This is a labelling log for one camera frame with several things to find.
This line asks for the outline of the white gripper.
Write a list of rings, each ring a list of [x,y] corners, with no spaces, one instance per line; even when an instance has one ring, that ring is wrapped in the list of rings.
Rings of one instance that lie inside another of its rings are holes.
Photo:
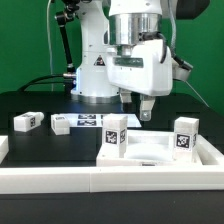
[[[108,47],[106,68],[109,82],[120,90],[122,103],[131,103],[131,92],[140,96],[140,119],[151,120],[155,103],[152,96],[169,95],[172,89],[172,58],[166,47],[165,60],[161,61],[165,44],[161,39],[145,41],[129,48],[128,56],[120,56],[117,47]]]

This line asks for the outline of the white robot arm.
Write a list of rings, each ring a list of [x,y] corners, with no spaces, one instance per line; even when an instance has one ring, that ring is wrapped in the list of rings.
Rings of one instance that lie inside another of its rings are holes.
[[[197,18],[210,0],[81,0],[82,62],[73,96],[88,103],[132,102],[140,95],[140,119],[151,119],[157,96],[186,80],[192,65],[167,42],[161,21]]]

